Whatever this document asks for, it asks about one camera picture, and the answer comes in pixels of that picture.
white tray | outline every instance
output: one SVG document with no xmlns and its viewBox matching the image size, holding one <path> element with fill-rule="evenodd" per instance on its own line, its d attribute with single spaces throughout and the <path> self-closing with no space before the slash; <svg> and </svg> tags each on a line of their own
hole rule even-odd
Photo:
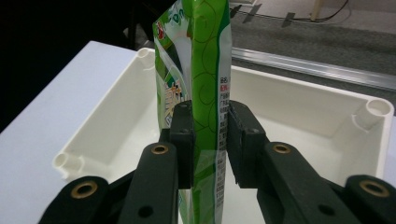
<svg viewBox="0 0 396 224">
<path fill-rule="evenodd" d="M 341 185 L 349 175 L 383 177 L 394 110 L 388 101 L 235 66 L 231 98 L 250 107 L 271 141 L 297 147 L 323 177 Z M 99 175 L 112 182 L 131 172 L 159 138 L 156 106 L 154 52 L 141 49 L 54 167 L 67 181 Z M 229 165 L 225 192 L 225 211 L 255 201 L 254 190 L 234 184 Z M 223 222 L 262 217 L 257 204 L 240 214 Z"/>
</svg>

green packaging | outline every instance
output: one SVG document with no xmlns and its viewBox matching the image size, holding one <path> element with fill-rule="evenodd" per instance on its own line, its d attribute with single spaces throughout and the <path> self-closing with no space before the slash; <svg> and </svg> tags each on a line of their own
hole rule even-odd
<svg viewBox="0 0 396 224">
<path fill-rule="evenodd" d="M 178 0 L 153 23 L 160 128 L 176 104 L 192 100 L 194 186 L 180 190 L 185 224 L 221 223 L 231 27 L 227 0 Z"/>
</svg>

gray floor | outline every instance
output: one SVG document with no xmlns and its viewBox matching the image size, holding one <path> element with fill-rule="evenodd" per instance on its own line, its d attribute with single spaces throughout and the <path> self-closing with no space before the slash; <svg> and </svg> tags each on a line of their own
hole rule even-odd
<svg viewBox="0 0 396 224">
<path fill-rule="evenodd" d="M 285 17 L 288 12 L 296 13 L 296 18 L 309 18 L 313 0 L 257 0 L 262 4 L 257 14 Z M 319 63 L 329 63 L 365 71 L 396 76 L 396 1 L 379 0 L 377 8 L 366 0 L 350 0 L 352 14 L 348 16 L 346 7 L 330 21 L 335 23 L 317 25 L 293 22 L 282 28 L 283 21 L 254 17 L 245 22 L 246 16 L 236 14 L 232 20 L 233 46 L 241 49 L 289 56 Z M 324 1 L 319 15 L 324 18 L 334 13 L 344 4 L 344 0 Z M 242 7 L 249 12 L 252 7 Z M 396 92 L 368 88 L 362 85 L 312 77 L 273 67 L 233 60 L 234 65 L 248 67 L 283 77 L 296 78 L 308 82 L 354 91 L 384 98 L 396 107 Z"/>
</svg>

